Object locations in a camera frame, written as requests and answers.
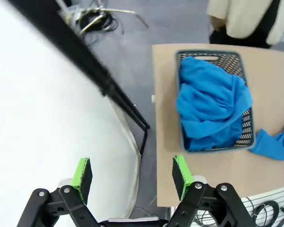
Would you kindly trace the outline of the grey plastic lattice basket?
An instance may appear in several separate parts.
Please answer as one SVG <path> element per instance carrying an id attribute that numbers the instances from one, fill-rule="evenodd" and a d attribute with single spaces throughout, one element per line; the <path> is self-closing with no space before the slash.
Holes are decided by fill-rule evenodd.
<path id="1" fill-rule="evenodd" d="M 176 94 L 178 95 L 181 87 L 181 62 L 187 57 L 204 57 L 204 60 L 220 67 L 227 73 L 242 78 L 245 81 L 245 85 L 248 87 L 248 80 L 244 70 L 244 63 L 241 55 L 238 52 L 226 51 L 226 50 L 179 50 L 175 53 L 176 62 Z M 252 108 L 246 110 L 241 117 L 242 122 L 242 134 L 241 137 L 231 146 L 192 150 L 192 153 L 209 153 L 209 152 L 222 152 L 230 150 L 250 149 L 254 146 L 256 140 L 255 127 L 253 123 Z"/>

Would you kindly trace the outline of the person's right hand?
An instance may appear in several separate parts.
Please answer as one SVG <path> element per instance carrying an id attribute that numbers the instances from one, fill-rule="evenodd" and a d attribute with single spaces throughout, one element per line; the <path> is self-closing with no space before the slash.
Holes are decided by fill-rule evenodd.
<path id="1" fill-rule="evenodd" d="M 222 28 L 226 27 L 226 19 L 220 19 L 214 16 L 209 16 L 209 19 L 214 31 L 220 31 Z"/>

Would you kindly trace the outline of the black frame beam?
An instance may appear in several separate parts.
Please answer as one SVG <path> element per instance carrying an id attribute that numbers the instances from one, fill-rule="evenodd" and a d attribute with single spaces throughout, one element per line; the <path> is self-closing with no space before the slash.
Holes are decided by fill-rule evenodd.
<path id="1" fill-rule="evenodd" d="M 113 100 L 143 130 L 140 148 L 140 154 L 143 154 L 150 125 L 110 72 L 53 9 L 52 0 L 7 1 L 75 64 L 99 88 L 103 96 Z"/>

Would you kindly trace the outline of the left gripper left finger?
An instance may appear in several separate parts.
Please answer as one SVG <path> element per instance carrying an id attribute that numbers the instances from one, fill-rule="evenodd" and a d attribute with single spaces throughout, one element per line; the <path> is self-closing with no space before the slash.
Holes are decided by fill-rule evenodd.
<path id="1" fill-rule="evenodd" d="M 92 170 L 90 158 L 81 158 L 70 184 L 55 191 L 35 189 L 17 227 L 54 227 L 60 216 L 69 215 L 76 227 L 99 227 L 87 207 Z"/>

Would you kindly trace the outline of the blue garment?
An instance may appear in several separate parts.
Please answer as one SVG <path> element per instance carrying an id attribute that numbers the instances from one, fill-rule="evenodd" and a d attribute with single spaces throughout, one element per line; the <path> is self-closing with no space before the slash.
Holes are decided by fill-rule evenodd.
<path id="1" fill-rule="evenodd" d="M 284 161 L 284 129 L 274 137 L 261 129 L 256 135 L 256 143 L 249 149 L 253 154 L 265 156 L 274 160 Z"/>
<path id="2" fill-rule="evenodd" d="M 243 134 L 243 113 L 253 104 L 245 81 L 207 61 L 181 61 L 176 108 L 186 151 L 232 147 Z"/>

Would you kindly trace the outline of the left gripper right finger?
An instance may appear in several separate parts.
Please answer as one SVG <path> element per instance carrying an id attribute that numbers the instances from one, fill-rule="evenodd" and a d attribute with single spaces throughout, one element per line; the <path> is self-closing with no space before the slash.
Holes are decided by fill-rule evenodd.
<path id="1" fill-rule="evenodd" d="M 180 203 L 167 227 L 191 227 L 198 211 L 207 211 L 217 227 L 256 227 L 231 184 L 194 181 L 182 155 L 173 157 L 172 177 Z"/>

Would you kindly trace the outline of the white board panel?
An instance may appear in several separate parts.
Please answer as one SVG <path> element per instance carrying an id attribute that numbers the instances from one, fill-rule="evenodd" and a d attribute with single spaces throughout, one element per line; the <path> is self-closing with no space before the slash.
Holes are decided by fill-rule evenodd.
<path id="1" fill-rule="evenodd" d="M 140 154 L 124 114 L 0 0 L 0 227 L 17 227 L 33 190 L 54 191 L 83 157 L 93 173 L 93 216 L 128 218 Z"/>

